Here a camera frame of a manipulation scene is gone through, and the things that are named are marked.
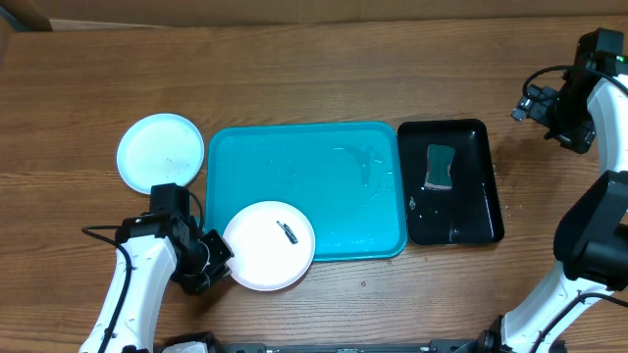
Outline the pink plate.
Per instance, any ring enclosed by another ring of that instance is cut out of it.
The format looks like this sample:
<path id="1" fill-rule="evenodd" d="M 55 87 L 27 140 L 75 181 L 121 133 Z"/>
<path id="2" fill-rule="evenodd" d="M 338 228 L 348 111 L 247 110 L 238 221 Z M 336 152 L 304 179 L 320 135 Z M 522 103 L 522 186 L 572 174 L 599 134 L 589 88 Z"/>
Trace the pink plate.
<path id="1" fill-rule="evenodd" d="M 234 256 L 232 277 L 256 291 L 276 291 L 297 283 L 315 254 L 315 232 L 305 215 L 290 204 L 264 201 L 239 211 L 223 238 Z"/>

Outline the light blue plate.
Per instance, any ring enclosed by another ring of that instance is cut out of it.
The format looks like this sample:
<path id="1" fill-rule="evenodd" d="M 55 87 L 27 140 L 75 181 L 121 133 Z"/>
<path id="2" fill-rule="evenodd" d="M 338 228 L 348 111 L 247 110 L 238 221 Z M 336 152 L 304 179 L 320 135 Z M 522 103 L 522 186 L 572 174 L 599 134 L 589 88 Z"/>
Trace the light blue plate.
<path id="1" fill-rule="evenodd" d="M 158 113 L 127 130 L 118 145 L 116 163 L 129 188 L 148 194 L 154 185 L 189 185 L 204 157 L 204 139 L 195 124 L 177 114 Z"/>

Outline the green scrubbing sponge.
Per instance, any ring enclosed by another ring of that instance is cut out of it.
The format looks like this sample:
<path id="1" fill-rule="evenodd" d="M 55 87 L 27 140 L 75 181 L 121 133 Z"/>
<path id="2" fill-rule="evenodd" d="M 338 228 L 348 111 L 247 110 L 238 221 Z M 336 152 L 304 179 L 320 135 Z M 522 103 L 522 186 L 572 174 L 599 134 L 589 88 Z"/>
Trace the green scrubbing sponge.
<path id="1" fill-rule="evenodd" d="M 427 148 L 427 171 L 424 186 L 433 190 L 451 190 L 452 181 L 450 168 L 455 149 L 438 144 L 430 144 Z"/>

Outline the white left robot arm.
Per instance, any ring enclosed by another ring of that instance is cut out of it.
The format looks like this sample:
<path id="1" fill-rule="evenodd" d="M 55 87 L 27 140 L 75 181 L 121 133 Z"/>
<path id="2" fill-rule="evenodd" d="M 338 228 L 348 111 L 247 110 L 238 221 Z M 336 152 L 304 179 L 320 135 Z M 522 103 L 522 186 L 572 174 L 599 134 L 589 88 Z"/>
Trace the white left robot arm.
<path id="1" fill-rule="evenodd" d="M 155 185 L 147 212 L 118 226 L 81 229 L 116 248 L 112 281 L 82 352 L 152 352 L 168 283 L 199 295 L 230 273 L 234 253 L 191 214 L 190 203 L 198 201 L 184 186 Z"/>

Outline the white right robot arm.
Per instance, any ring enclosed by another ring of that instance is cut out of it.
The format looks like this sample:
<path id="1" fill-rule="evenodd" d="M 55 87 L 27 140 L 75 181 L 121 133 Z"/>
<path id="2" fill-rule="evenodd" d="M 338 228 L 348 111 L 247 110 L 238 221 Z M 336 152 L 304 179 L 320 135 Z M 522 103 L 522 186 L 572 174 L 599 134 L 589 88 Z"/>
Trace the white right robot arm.
<path id="1" fill-rule="evenodd" d="M 627 286 L 627 58 L 620 31 L 582 35 L 561 65 L 560 89 L 526 80 L 513 119 L 545 126 L 547 139 L 584 154 L 598 146 L 600 176 L 559 222 L 555 262 L 515 309 L 451 352 L 563 352 L 561 334 L 597 302 L 618 304 Z"/>

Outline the black rectangular tray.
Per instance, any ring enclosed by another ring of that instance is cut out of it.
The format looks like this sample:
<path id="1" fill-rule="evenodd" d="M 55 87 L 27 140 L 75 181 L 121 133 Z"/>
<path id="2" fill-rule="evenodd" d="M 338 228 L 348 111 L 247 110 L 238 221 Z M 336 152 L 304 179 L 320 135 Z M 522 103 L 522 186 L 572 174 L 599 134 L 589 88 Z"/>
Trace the black rectangular tray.
<path id="1" fill-rule="evenodd" d="M 406 122 L 397 144 L 409 240 L 417 245 L 491 244 L 504 237 L 486 126 L 479 120 Z M 455 149 L 451 190 L 424 186 L 430 144 Z"/>

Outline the blue plastic tray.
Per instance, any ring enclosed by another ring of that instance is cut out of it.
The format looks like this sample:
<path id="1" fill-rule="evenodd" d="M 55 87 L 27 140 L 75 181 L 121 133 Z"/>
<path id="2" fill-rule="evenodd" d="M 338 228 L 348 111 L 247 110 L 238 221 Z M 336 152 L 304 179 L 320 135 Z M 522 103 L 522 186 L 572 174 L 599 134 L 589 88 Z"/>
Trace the blue plastic tray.
<path id="1" fill-rule="evenodd" d="M 407 243 L 395 131 L 381 122 L 229 127 L 208 147 L 206 225 L 288 203 L 316 236 L 317 262 L 386 259 Z"/>

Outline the brown cardboard backdrop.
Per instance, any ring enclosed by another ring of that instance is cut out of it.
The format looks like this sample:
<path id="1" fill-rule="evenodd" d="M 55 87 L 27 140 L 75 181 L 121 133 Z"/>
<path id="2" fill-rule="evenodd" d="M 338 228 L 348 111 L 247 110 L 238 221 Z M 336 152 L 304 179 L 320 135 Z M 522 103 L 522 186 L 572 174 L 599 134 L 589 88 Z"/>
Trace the brown cardboard backdrop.
<path id="1" fill-rule="evenodd" d="M 207 26 L 627 13 L 627 0 L 15 0 L 1 6 L 37 29 L 54 21 Z"/>

